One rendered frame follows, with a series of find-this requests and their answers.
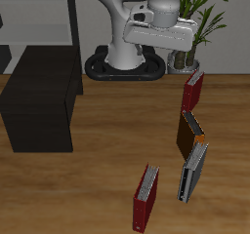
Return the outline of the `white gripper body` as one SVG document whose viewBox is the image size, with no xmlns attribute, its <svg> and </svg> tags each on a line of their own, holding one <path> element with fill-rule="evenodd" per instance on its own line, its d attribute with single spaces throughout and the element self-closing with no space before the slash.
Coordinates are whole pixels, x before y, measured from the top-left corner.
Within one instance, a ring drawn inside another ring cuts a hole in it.
<svg viewBox="0 0 250 234">
<path fill-rule="evenodd" d="M 188 52 L 197 30 L 198 24 L 192 19 L 178 18 L 169 28 L 154 28 L 149 23 L 129 20 L 123 38 L 128 43 Z"/>
</svg>

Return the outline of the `red book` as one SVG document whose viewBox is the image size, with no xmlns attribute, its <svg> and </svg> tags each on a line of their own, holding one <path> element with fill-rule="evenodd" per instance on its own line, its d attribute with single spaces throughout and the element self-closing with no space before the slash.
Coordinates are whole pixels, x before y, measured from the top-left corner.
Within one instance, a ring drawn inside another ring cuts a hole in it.
<svg viewBox="0 0 250 234">
<path fill-rule="evenodd" d="M 156 198 L 159 168 L 146 165 L 133 197 L 133 230 L 144 233 Z"/>
<path fill-rule="evenodd" d="M 197 105 L 203 83 L 204 72 L 197 69 L 190 75 L 184 85 L 181 111 L 189 112 Z"/>
</svg>

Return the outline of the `orange book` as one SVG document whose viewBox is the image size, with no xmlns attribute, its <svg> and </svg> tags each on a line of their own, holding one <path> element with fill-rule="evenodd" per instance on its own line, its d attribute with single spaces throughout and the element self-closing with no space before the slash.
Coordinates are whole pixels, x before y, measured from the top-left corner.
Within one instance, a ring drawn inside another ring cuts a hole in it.
<svg viewBox="0 0 250 234">
<path fill-rule="evenodd" d="M 177 146 L 186 160 L 194 145 L 199 141 L 203 143 L 205 133 L 191 111 L 181 112 L 177 133 Z"/>
</svg>

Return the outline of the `dark brown wooden shelf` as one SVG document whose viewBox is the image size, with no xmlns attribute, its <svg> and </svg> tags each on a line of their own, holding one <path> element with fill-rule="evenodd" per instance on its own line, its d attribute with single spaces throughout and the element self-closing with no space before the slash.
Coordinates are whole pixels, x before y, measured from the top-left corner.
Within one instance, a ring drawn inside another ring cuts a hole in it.
<svg viewBox="0 0 250 234">
<path fill-rule="evenodd" d="M 83 93 L 77 46 L 28 46 L 0 94 L 15 152 L 70 152 L 75 99 Z"/>
</svg>

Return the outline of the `grey book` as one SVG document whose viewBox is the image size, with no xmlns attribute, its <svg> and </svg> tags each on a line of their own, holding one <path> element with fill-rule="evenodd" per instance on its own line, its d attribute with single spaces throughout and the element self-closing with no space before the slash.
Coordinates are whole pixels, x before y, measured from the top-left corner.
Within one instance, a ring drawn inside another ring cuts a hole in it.
<svg viewBox="0 0 250 234">
<path fill-rule="evenodd" d="M 178 199 L 187 203 L 195 188 L 204 164 L 208 145 L 197 141 L 183 165 Z"/>
</svg>

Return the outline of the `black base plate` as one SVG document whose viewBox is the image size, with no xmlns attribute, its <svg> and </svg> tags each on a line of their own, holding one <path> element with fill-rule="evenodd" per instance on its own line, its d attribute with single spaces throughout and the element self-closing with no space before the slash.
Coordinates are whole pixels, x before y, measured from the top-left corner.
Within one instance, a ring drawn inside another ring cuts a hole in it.
<svg viewBox="0 0 250 234">
<path fill-rule="evenodd" d="M 100 45 L 85 62 L 85 72 L 96 81 L 154 81 L 160 79 L 166 70 L 165 61 L 150 46 L 143 46 L 146 59 L 139 67 L 131 70 L 119 70 L 104 61 L 108 46 Z"/>
</svg>

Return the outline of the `white wall shelf unit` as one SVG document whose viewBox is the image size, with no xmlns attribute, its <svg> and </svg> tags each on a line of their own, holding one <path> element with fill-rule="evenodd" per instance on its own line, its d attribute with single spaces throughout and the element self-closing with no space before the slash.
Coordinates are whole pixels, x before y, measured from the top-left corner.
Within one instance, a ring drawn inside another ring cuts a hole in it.
<svg viewBox="0 0 250 234">
<path fill-rule="evenodd" d="M 0 74 L 31 45 L 80 45 L 75 0 L 0 0 Z"/>
</svg>

